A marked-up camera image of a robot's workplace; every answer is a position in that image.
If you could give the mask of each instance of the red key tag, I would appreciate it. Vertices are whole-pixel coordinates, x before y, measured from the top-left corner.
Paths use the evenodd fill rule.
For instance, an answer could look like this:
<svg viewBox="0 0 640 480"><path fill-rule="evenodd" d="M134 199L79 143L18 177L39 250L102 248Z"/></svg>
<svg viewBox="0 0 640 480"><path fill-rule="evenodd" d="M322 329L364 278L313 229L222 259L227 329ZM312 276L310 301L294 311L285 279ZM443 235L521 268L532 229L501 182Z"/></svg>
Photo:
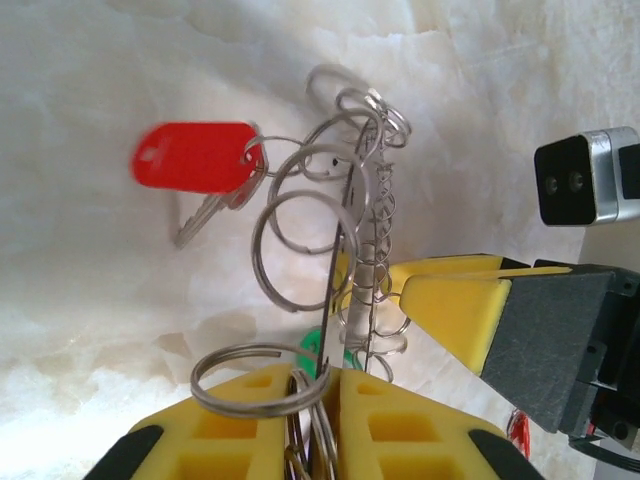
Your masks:
<svg viewBox="0 0 640 480"><path fill-rule="evenodd" d="M237 190L262 156L244 155L258 132L246 123L165 123L147 133L131 160L138 183L153 188L218 194Z"/></svg>

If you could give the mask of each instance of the camera lens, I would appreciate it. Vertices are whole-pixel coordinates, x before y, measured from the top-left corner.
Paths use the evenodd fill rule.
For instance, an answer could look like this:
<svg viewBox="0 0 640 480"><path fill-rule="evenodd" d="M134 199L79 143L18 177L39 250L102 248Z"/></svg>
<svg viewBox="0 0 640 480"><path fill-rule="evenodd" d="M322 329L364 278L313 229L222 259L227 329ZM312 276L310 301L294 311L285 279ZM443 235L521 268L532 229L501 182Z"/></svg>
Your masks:
<svg viewBox="0 0 640 480"><path fill-rule="evenodd" d="M582 190L584 186L584 178L582 178L582 174L579 172L571 172L569 175L569 188L573 193L577 193Z"/></svg>
<svg viewBox="0 0 640 480"><path fill-rule="evenodd" d="M553 195L558 191L558 181L555 177L547 177L544 181L544 186L547 189L547 195Z"/></svg>

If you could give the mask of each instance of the plastic key tag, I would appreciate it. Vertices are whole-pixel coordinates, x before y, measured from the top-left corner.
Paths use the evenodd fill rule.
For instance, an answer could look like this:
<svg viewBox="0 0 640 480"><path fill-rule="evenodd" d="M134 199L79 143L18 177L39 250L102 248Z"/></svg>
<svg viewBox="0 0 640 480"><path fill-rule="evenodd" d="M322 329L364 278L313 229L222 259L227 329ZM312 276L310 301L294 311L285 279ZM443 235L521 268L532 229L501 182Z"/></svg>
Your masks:
<svg viewBox="0 0 640 480"><path fill-rule="evenodd" d="M165 123L147 133L131 160L138 183L153 188L223 194L251 176L260 145L244 155L258 132L246 123Z"/></svg>

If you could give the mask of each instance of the camera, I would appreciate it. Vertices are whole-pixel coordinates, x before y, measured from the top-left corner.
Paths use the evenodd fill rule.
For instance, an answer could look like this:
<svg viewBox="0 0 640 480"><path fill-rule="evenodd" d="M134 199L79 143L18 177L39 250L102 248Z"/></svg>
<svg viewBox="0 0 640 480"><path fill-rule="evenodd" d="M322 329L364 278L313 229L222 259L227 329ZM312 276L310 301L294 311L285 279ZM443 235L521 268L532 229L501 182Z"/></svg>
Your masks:
<svg viewBox="0 0 640 480"><path fill-rule="evenodd" d="M640 218L640 137L631 127L583 132L534 155L540 216L550 226Z"/></svg>

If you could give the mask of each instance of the key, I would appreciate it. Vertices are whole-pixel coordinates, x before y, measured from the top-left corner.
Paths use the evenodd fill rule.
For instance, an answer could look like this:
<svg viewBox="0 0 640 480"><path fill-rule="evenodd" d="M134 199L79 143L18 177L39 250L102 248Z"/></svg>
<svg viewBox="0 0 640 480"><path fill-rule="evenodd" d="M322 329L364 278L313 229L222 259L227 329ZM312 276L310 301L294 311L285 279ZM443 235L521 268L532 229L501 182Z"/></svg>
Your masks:
<svg viewBox="0 0 640 480"><path fill-rule="evenodd" d="M146 187L225 194L240 188L256 170L261 147L245 146L255 125L165 123L147 133L131 159L131 172Z"/></svg>
<svg viewBox="0 0 640 480"><path fill-rule="evenodd" d="M249 177L249 180L239 189L225 195L212 194L205 197L196 213L189 217L176 235L174 243L178 249L184 248L217 212L225 208L240 210L251 200L269 170L266 152L263 147L260 148L261 152L256 162L256 169Z"/></svg>

